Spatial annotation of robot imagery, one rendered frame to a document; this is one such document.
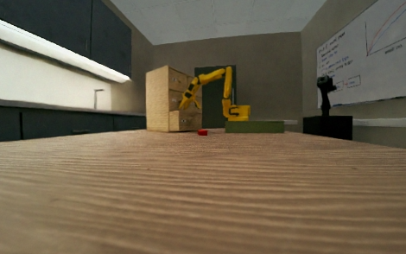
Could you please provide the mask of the tan wooden chest of drawers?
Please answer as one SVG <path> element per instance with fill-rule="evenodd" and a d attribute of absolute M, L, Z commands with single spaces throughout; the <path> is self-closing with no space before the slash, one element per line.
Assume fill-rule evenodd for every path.
<path fill-rule="evenodd" d="M 169 131 L 169 112 L 178 110 L 169 109 L 169 90 L 184 92 L 169 87 L 168 68 L 194 79 L 193 76 L 170 66 L 146 73 L 147 131 L 174 132 Z"/>

